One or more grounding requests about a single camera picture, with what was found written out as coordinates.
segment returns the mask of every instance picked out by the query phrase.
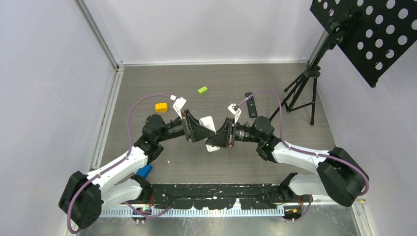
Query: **black perforated panel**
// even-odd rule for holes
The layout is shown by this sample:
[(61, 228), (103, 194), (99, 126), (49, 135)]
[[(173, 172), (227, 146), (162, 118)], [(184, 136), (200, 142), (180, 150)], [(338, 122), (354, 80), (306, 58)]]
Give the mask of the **black perforated panel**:
[(339, 47), (373, 87), (417, 40), (417, 0), (313, 0), (310, 11), (328, 32), (348, 9), (360, 20)]

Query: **wire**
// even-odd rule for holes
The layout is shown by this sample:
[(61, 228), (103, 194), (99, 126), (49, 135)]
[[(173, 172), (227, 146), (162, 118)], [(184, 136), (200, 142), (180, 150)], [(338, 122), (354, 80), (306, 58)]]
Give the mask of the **wire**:
[(284, 205), (285, 203), (287, 203), (287, 201), (280, 203), (280, 204), (275, 204), (275, 206), (280, 206), (280, 205)]
[(152, 207), (152, 205), (153, 205), (153, 193), (152, 193), (152, 195), (150, 197), (149, 207)]
[(300, 199), (300, 208), (302, 209), (302, 204), (303, 204), (303, 197), (301, 196), (301, 199)]
[(132, 206), (130, 203), (128, 203), (128, 202), (124, 202), (124, 204), (126, 204), (128, 207), (130, 207), (136, 214), (138, 214), (138, 215), (141, 215), (141, 216), (143, 216), (143, 217), (145, 217), (146, 218), (146, 221), (145, 222), (148, 222), (148, 221), (150, 221), (150, 220), (153, 220), (153, 219), (155, 219), (155, 218), (157, 218), (157, 217), (159, 217), (159, 216), (161, 216), (161, 215), (163, 215), (163, 214), (165, 214), (165, 213), (167, 213), (168, 211), (169, 211), (169, 209), (171, 209), (171, 206), (168, 206), (165, 210), (163, 210), (163, 211), (161, 211), (160, 213), (158, 213), (158, 214), (156, 214), (156, 215), (146, 215), (146, 214), (143, 214), (142, 212), (140, 212), (140, 211), (138, 211), (134, 206)]
[(294, 222), (297, 222), (297, 221), (301, 220), (307, 214), (308, 210), (310, 210), (310, 207), (311, 207), (311, 203), (312, 202), (313, 202), (313, 195), (310, 195), (310, 200), (308, 202), (307, 209), (301, 214), (301, 216), (299, 218), (294, 219)]
[(106, 168), (105, 170), (103, 170), (102, 172), (100, 172), (99, 174), (94, 175), (91, 179), (89, 179), (87, 182), (85, 182), (81, 188), (79, 188), (77, 190), (77, 192), (74, 194), (74, 196), (71, 199), (71, 202), (69, 203), (68, 206), (68, 212), (67, 212), (67, 216), (66, 216), (66, 225), (68, 230), (70, 231), (70, 233), (72, 234), (77, 234), (81, 229), (78, 230), (74, 230), (71, 226), (71, 213), (72, 213), (72, 208), (74, 207), (74, 203), (75, 200), (77, 199), (77, 197), (80, 195), (80, 193), (90, 184), (92, 183), (94, 180), (96, 180), (97, 178), (99, 178), (101, 175), (105, 174), (106, 172), (110, 171), (111, 169), (113, 169), (114, 167), (120, 165), (123, 161), (125, 161), (127, 159), (127, 157), (130, 155), (130, 153), (132, 152), (132, 146), (133, 146), (133, 140), (132, 140), (132, 134), (130, 133), (130, 116), (132, 115), (133, 109), (139, 104), (141, 103), (143, 100), (146, 100), (148, 98), (151, 97), (171, 97), (169, 95), (166, 94), (155, 94), (155, 95), (150, 95), (147, 97), (144, 97), (140, 100), (138, 100), (133, 106), (132, 108), (130, 108), (129, 114), (127, 115), (127, 134), (129, 136), (129, 150), (127, 151), (127, 154), (124, 158), (122, 158), (120, 161), (116, 162), (115, 164), (111, 165), (110, 167)]
[[(279, 136), (280, 136), (281, 142), (284, 144), (284, 146), (286, 146), (290, 150), (294, 150), (294, 151), (297, 151), (299, 153), (316, 156), (316, 153), (315, 152), (305, 151), (305, 150), (298, 149), (296, 147), (291, 147), (291, 146), (288, 145), (288, 143), (285, 142), (285, 140), (284, 140), (284, 132), (283, 132), (283, 129), (282, 129), (282, 124), (283, 124), (284, 120), (282, 118), (281, 100), (279, 100), (278, 95), (276, 95), (276, 93), (273, 92), (272, 90), (263, 89), (263, 90), (256, 91), (253, 94), (247, 96), (241, 103), (239, 103), (239, 106), (241, 106), (249, 98), (251, 98), (252, 96), (254, 96), (254, 95), (256, 95), (256, 94), (258, 94), (260, 92), (270, 92), (270, 93), (272, 93), (272, 95), (274, 95), (274, 97), (278, 101), (279, 111), (280, 111), (280, 113), (279, 113)], [(349, 168), (351, 168), (352, 170), (354, 170), (358, 174), (360, 174), (361, 177), (363, 178), (363, 180), (365, 181), (365, 189), (361, 193), (359, 193), (359, 196), (362, 196), (362, 195), (364, 195), (364, 194), (366, 194), (368, 192), (368, 190), (369, 190), (369, 181), (368, 181), (368, 178), (366, 177), (365, 173), (363, 171), (361, 171), (358, 167), (352, 165), (351, 163), (349, 163), (349, 162), (347, 162), (345, 160), (339, 159), (339, 158), (334, 157), (334, 156), (330, 156), (330, 155), (326, 155), (326, 154), (321, 154), (321, 153), (319, 153), (318, 156), (324, 157), (324, 158), (328, 158), (328, 159), (331, 159), (331, 160), (334, 160), (334, 161), (337, 161), (337, 162), (340, 162), (340, 163), (348, 166)]]

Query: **blue object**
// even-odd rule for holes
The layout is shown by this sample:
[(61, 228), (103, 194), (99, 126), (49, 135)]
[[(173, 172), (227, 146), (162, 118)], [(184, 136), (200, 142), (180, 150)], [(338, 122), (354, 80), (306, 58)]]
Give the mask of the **blue object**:
[(142, 178), (146, 178), (150, 171), (152, 170), (152, 166), (151, 165), (145, 165), (144, 167), (138, 169), (138, 171), (136, 172), (137, 175), (141, 176)]

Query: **music stand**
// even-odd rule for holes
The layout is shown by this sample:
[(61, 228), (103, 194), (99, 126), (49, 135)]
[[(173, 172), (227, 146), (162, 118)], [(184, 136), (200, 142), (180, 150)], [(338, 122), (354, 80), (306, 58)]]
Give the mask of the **music stand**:
[[(379, 77), (417, 40), (417, 1), (412, 0), (313, 0), (310, 11), (328, 32), (316, 58), (287, 88), (282, 101), (287, 112), (311, 105), (314, 125), (318, 66), (335, 45), (348, 57), (371, 87)], [(293, 108), (308, 80), (313, 78), (311, 102)], [(293, 96), (290, 104), (287, 101)], [(279, 112), (275, 110), (269, 120)]]

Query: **yellow block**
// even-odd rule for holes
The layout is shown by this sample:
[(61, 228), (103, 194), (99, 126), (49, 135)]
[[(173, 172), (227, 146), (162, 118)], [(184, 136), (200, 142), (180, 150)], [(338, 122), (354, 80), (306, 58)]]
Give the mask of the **yellow block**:
[(167, 112), (168, 104), (165, 102), (155, 104), (155, 111), (158, 113)]

